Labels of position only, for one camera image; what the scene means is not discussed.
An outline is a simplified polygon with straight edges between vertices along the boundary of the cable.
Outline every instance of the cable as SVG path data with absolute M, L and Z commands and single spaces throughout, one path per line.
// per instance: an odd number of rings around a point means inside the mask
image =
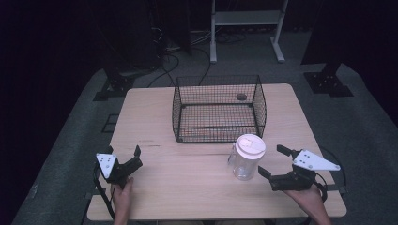
M 340 170 L 341 170 L 342 175 L 343 175 L 343 186 L 346 187 L 346 186 L 347 186 L 346 175 L 345 175 L 345 169 L 344 169 L 344 167 L 343 167 L 342 162 L 341 162 L 329 149 L 327 149 L 326 147 L 324 147 L 324 146 L 322 146 L 322 145 L 319 145 L 319 147 L 320 147 L 322 150 L 325 150 L 326 152 L 328 152 L 331 156 L 334 157 L 334 159 L 337 161 L 337 163 L 339 163 L 339 165 L 340 165 Z
M 230 10 L 230 7 L 231 7 L 231 5 L 232 5 L 232 0 L 230 0 L 230 1 L 228 2 L 228 6 L 227 6 L 227 8 L 226 8 L 226 11 L 235 11 L 235 10 L 237 9 L 238 3 L 239 3 L 239 0 L 237 0 L 237 1 L 235 2 L 234 7 L 232 8 L 232 10 Z M 223 28 L 223 26 L 220 26 L 220 27 L 215 31 L 215 33 L 218 34 L 218 33 L 222 30 L 222 28 Z M 197 31 L 191 31 L 191 33 L 202 33 L 202 32 L 205 32 L 206 34 L 205 34 L 204 36 L 199 37 L 198 39 L 192 41 L 192 42 L 191 42 L 191 46 L 197 45 L 197 44 L 199 44 L 199 43 L 201 43 L 201 42 L 204 42 L 204 41 L 206 41 L 206 40 L 208 40 L 208 39 L 211 38 L 211 32 L 208 31 L 208 30 L 207 30 L 207 31 L 199 31 L 199 32 L 197 32 Z M 231 43 L 235 43 L 235 42 L 244 40 L 245 38 L 246 38 L 246 36 L 244 36 L 244 38 L 238 38 L 238 37 L 237 37 L 237 40 L 236 40 L 236 41 L 233 41 L 233 42 L 231 42 Z M 167 51 L 167 52 L 172 52 L 172 53 L 175 53 L 175 52 L 180 51 L 180 50 L 181 50 L 180 47 L 166 48 L 166 51 Z
M 206 55 L 207 59 L 208 59 L 208 60 L 207 60 L 207 61 L 208 61 L 208 66 L 207 66 L 206 72 L 205 72 L 205 74 L 202 76 L 202 79 L 201 79 L 200 82 L 199 82 L 199 86 L 200 86 L 200 85 L 202 84 L 203 79 L 205 78 L 205 76 L 208 74 L 208 71 L 210 70 L 210 66 L 211 66 L 211 63 L 210 63 L 210 55 L 208 55 L 207 52 L 205 52 L 205 51 L 203 51 L 203 50 L 201 50 L 201 49 L 197 49 L 197 48 L 192 48 L 192 49 L 204 53 L 204 54 Z
M 158 28 L 158 27 L 152 27 L 152 30 L 157 30 L 157 31 L 159 31 L 158 40 L 161 40 L 161 37 L 163 37 L 163 32 L 160 30 L 160 28 Z
M 246 35 L 244 34 L 240 34 L 242 35 L 242 37 L 239 37 L 238 35 L 229 35 L 226 33 L 221 33 L 219 35 L 217 35 L 217 43 L 219 44 L 235 44 L 237 42 L 243 41 L 246 39 Z
M 321 198 L 322 202 L 324 203 L 325 200 L 328 198 L 328 184 L 326 183 L 325 178 L 323 178 L 322 175 L 316 172 L 316 175 L 318 175 L 324 182 L 324 185 L 314 181 L 314 185 L 322 192 Z M 309 225 L 311 223 L 311 220 L 313 220 L 311 217 L 307 217 L 304 221 L 300 222 L 299 225 Z
M 175 65 L 174 67 L 172 67 L 172 69 L 170 69 L 170 70 L 166 70 L 166 69 L 163 67 L 163 70 L 164 70 L 165 72 L 162 73 L 161 75 L 159 75 L 158 77 L 156 77 L 156 78 L 147 86 L 147 88 L 150 87 L 157 79 L 159 79 L 160 77 L 162 77 L 162 76 L 164 76 L 164 75 L 166 75 L 166 74 L 169 75 L 169 78 L 172 80 L 172 83 L 174 84 L 173 78 L 170 76 L 169 72 L 173 71 L 175 68 L 178 67 L 178 65 L 179 65 L 179 59 L 178 59 L 178 57 L 176 57 L 176 56 L 174 56 L 174 55 L 171 55 L 171 54 L 168 54 L 168 56 L 171 56 L 171 57 L 174 57 L 174 58 L 175 58 L 175 60 L 176 60 L 176 65 Z

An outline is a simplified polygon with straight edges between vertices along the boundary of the wire cage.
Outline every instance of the wire cage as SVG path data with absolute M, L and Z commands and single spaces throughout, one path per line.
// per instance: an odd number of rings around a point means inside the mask
M 267 106 L 258 75 L 178 77 L 173 132 L 179 143 L 232 143 L 263 137 Z

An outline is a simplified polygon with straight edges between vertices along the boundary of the hand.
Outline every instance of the hand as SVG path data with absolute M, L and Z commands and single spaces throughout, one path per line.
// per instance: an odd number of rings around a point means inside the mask
M 114 225 L 127 224 L 131 208 L 132 183 L 134 179 L 130 178 L 125 187 L 120 185 L 112 186 L 114 188 L 115 221 Z
M 284 193 L 291 197 L 316 224 L 331 224 L 325 205 L 322 202 L 321 193 L 316 185 L 312 185 L 309 189 L 301 191 L 285 190 Z

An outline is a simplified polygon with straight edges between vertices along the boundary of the small object in cage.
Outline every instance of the small object in cage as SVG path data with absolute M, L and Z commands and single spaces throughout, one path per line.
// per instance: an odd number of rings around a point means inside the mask
M 263 137 L 267 106 L 258 75 L 178 77 L 173 132 L 179 143 L 232 143 Z

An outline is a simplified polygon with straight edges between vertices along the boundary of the table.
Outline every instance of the table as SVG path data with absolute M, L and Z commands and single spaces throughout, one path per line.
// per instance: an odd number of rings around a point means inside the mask
M 276 145 L 321 155 L 311 128 L 289 84 L 263 84 L 267 123 L 263 140 L 267 152 L 259 165 L 272 174 L 292 170 L 291 158 Z M 130 219 L 235 219 L 306 217 L 292 199 L 272 191 L 258 173 L 240 181 L 227 164 L 231 143 L 178 143 L 172 130 L 174 88 L 131 89 L 123 104 L 111 146 L 119 162 L 141 147 L 144 166 L 134 176 Z M 334 184 L 330 172 L 319 172 Z M 110 185 L 102 186 L 110 195 Z M 325 204 L 331 217 L 346 213 L 338 191 L 329 191 Z M 100 195 L 87 211 L 91 220 L 111 220 Z

